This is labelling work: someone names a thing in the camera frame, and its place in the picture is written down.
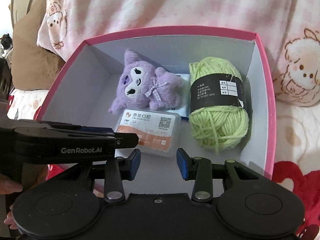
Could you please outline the person's left hand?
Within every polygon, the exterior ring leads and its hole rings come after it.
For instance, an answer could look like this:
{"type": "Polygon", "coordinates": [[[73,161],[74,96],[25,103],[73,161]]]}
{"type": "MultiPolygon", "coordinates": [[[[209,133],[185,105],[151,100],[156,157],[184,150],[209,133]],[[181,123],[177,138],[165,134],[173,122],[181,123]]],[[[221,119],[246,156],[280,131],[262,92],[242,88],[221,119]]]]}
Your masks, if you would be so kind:
{"type": "MultiPolygon", "coordinates": [[[[49,167],[48,165],[40,165],[40,170],[37,171],[34,175],[34,183],[28,187],[32,189],[45,182],[48,176],[49,167]]],[[[23,191],[23,186],[16,181],[13,181],[8,176],[1,174],[1,195],[9,195],[13,193],[19,193],[23,191]]],[[[9,207],[9,212],[7,213],[4,224],[9,227],[10,230],[17,230],[17,225],[13,219],[12,215],[13,204],[9,207]]]]}

